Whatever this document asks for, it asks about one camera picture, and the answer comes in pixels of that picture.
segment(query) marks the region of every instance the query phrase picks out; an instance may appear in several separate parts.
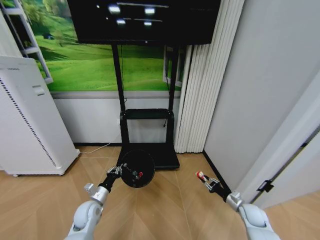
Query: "cable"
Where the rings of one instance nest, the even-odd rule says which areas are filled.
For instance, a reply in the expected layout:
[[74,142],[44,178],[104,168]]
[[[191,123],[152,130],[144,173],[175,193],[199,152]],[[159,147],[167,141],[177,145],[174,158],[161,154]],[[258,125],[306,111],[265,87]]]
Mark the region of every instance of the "cable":
[[120,48],[120,51],[121,51],[121,77],[122,77],[122,91],[125,90],[125,87],[124,87],[124,59],[122,57],[122,44],[121,44],[121,48]]
[[168,68],[169,63],[167,63],[168,54],[167,54],[167,45],[165,46],[165,59],[164,59],[164,69],[165,69],[165,79],[166,79],[166,86],[168,87],[169,97],[170,97],[170,89],[169,89],[169,83],[168,83]]
[[104,147],[106,147],[106,146],[108,146],[108,145],[110,145],[111,143],[113,143],[114,142],[114,140],[112,140],[111,142],[109,142],[108,144],[106,144],[106,145],[103,145],[103,146],[101,146],[101,147],[99,147],[99,148],[97,148],[97,149],[95,149],[95,150],[93,150],[93,151],[90,151],[90,152],[86,152],[86,151],[81,151],[79,154],[92,154],[92,153],[94,153],[95,151],[98,151],[99,149],[102,149],[102,148],[104,148]]

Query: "pleated curtain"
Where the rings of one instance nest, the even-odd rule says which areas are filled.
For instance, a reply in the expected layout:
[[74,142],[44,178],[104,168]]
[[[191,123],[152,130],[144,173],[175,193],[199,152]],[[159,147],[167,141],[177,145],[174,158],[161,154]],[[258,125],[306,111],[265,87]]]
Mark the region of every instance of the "pleated curtain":
[[211,44],[188,46],[174,138],[177,153],[205,146],[244,0],[221,0]]

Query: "tv screen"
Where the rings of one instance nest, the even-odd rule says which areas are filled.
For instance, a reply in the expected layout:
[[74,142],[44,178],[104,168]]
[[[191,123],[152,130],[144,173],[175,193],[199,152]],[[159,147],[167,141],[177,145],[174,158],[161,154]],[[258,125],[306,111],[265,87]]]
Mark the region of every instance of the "tv screen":
[[220,0],[68,0],[79,43],[211,43]]

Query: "tv stand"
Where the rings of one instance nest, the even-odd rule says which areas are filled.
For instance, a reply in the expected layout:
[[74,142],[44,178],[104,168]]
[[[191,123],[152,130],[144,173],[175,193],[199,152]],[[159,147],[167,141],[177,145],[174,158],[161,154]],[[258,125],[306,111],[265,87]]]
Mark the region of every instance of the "tv stand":
[[[144,150],[149,153],[155,163],[156,170],[172,170],[180,167],[174,148],[174,95],[176,86],[176,75],[178,67],[179,47],[173,47],[171,80],[169,89],[169,104],[166,108],[147,108],[147,109],[126,109],[124,88],[122,83],[119,52],[117,44],[112,44],[113,63],[116,76],[116,83],[120,100],[120,129],[122,139],[122,149],[119,155],[118,163],[123,156],[131,150]],[[130,143],[127,120],[137,119],[167,119],[166,138],[163,143]]]

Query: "black cable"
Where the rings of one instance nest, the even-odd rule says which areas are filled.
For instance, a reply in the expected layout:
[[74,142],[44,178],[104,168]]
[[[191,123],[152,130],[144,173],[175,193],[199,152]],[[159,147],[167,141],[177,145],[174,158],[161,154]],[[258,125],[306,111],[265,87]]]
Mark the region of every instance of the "black cable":
[[165,79],[166,79],[166,86],[168,87],[169,97],[170,97],[170,89],[169,89],[169,83],[168,83],[168,68],[169,63],[167,62],[168,54],[167,54],[167,46],[165,46],[165,59],[164,59],[164,70],[165,70]]
[[122,77],[122,91],[125,90],[124,88],[124,59],[122,57],[122,44],[121,44],[121,48],[120,48],[120,51],[121,51],[121,77]]

